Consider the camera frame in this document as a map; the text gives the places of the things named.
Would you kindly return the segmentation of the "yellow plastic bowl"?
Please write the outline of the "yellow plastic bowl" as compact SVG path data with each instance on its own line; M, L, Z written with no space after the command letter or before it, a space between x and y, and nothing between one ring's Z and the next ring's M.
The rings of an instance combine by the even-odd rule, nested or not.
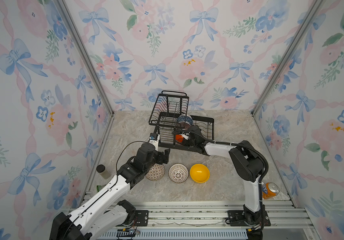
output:
M190 176L194 182L202 184L209 180L210 171L203 164L195 164L190 169Z

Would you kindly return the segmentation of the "orange soda can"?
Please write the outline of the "orange soda can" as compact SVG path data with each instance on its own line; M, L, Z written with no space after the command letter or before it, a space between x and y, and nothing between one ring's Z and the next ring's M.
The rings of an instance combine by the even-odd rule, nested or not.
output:
M275 183L269 182L269 183L263 184L262 186L262 195L263 195L264 200L271 199L277 196L279 193L280 193L280 188Z

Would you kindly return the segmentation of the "aluminium frame post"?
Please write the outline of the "aluminium frame post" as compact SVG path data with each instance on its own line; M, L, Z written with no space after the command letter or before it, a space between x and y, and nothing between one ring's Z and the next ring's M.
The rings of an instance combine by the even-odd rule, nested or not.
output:
M294 55L295 51L297 50L300 44L300 41L303 39L303 37L306 36L307 31L309 30L313 21L317 17L318 12L320 11L320 8L323 6L323 4L324 4L323 0L316 0L316 1L311 2L311 5L303 18L303 22L297 28L286 51L283 53L283 56L281 58L281 61L278 64L277 69L273 72L271 79L268 81L266 87L262 91L261 96L258 98L258 101L252 110L253 117L258 115L260 109L263 108L264 101L266 100L271 89L274 87L278 78L284 71L284 68L286 67L287 62L291 59L291 57Z
M100 94L100 97L102 98L102 103L107 108L109 112L109 116L114 116L114 111L108 101L108 97L104 91L103 84L99 80L97 76L97 72L92 66L92 61L88 55L87 49L82 41L81 35L79 31L77 30L77 27L74 23L74 20L69 12L69 9L63 0L54 0L54 4L56 8L59 11L60 16L63 18L65 26L68 28L70 35L75 43L75 47L78 51L78 53L81 56L81 60L84 63L88 73L90 74L92 78L92 82L95 84L97 88L97 92Z

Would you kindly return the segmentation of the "brown dotted pattern bowl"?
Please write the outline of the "brown dotted pattern bowl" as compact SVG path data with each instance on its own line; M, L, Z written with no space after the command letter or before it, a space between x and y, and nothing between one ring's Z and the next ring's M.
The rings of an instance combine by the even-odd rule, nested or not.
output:
M153 165L145 177L150 181L158 181L163 178L165 174L164 165L155 164Z

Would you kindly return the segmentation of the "orange plastic bowl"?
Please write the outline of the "orange plastic bowl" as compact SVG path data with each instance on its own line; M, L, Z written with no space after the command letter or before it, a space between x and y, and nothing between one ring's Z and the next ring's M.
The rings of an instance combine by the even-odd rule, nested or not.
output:
M182 144L182 143L184 142L185 139L186 139L186 138L185 138L184 135L181 135L181 134L175 135L175 140L176 140L178 143L180 143L180 144Z

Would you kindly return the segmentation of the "small dark spice jar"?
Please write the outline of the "small dark spice jar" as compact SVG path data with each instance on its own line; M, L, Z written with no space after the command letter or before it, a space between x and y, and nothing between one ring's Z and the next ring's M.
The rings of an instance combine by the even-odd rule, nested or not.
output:
M104 178L105 180L108 180L111 176L111 173L108 171L108 169L103 164L99 164L96 167L96 171L99 173L99 175Z

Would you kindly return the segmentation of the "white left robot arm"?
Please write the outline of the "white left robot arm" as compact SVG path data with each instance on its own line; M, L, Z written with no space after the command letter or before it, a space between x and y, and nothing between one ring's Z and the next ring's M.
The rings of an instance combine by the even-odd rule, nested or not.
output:
M133 224L136 208L120 198L142 181L155 164L168 164L170 149L157 149L158 143L143 142L136 156L122 165L101 191L70 214L60 213L54 218L49 238L95 240L113 227Z

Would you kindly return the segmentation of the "aluminium frame post left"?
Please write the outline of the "aluminium frame post left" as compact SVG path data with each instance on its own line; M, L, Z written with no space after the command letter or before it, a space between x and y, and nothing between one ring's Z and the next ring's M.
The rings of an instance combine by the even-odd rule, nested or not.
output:
M95 84L97 88L97 92L100 94L100 97L102 98L102 103L107 108L109 112L109 116L114 116L114 111L108 101L108 97L104 91L103 84L99 80L97 76L97 72L92 66L92 61L88 55L87 49L82 41L81 35L79 31L77 30L77 27L74 23L74 20L69 12L69 9L63 0L54 0L54 4L56 8L59 11L60 16L63 18L65 26L68 28L70 35L75 43L75 47L78 51L78 53L81 56L81 60L84 63L88 73L90 74L92 78L92 82Z

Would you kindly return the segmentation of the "aluminium frame post right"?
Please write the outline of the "aluminium frame post right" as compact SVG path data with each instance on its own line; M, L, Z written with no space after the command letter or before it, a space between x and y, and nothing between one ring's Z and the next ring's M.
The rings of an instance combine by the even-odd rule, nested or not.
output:
M286 67L287 62L291 59L291 57L294 55L295 51L297 50L300 44L300 41L303 39L303 37L306 36L307 31L309 30L313 21L317 17L318 12L320 11L320 8L323 6L323 4L324 4L323 0L316 0L316 1L311 2L311 5L303 18L303 22L297 28L286 51L283 53L283 56L281 58L281 61L278 64L277 69L273 72L271 79L268 81L266 87L262 91L261 96L258 98L258 101L252 110L253 117L258 115L260 109L263 108L264 101L266 100L271 89L274 87L278 78L284 71L284 68Z

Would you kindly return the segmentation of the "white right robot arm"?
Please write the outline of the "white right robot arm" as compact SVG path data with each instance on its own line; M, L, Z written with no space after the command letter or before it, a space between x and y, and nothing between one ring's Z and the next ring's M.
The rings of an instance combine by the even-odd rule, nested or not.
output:
M218 156L230 159L234 168L243 180L245 203L239 217L229 216L226 223L230 226L246 225L252 231L261 231L265 226L265 207L262 196L262 180L269 170L266 158L248 141L228 143L205 138L198 126L183 130L185 143L193 146L207 156Z

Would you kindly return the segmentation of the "blue triangle pattern bowl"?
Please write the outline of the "blue triangle pattern bowl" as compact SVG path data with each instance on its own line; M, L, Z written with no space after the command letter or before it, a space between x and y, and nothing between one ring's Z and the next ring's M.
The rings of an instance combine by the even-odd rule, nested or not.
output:
M181 126L192 126L194 124L193 118L190 115L180 115L177 118L177 123L180 124Z

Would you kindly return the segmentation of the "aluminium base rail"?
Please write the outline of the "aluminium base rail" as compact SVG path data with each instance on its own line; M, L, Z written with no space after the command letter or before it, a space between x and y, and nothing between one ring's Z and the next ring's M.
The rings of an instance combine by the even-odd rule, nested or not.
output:
M265 201L268 226L264 240L318 240L320 237L305 209L295 208L291 201ZM230 211L241 211L242 202L143 202L135 203L146 210L147 226L135 225L123 233L114 228L102 240L251 240L246 227L226 223Z

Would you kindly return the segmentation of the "white lattice pattern bowl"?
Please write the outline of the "white lattice pattern bowl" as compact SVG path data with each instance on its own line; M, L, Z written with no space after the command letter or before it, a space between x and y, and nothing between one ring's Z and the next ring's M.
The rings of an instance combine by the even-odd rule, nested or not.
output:
M170 167L168 176L171 181L180 184L184 183L188 179L189 171L183 164L174 164Z

